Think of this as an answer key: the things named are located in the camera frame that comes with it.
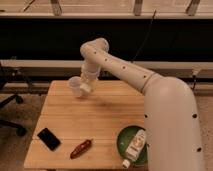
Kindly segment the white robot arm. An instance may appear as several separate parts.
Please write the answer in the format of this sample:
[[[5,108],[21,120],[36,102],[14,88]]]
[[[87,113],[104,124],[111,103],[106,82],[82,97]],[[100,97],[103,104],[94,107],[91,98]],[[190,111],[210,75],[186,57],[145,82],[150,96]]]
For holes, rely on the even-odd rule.
[[[191,88],[108,53],[98,38],[81,45],[82,71],[105,69],[144,95],[149,171],[205,171],[199,114]]]

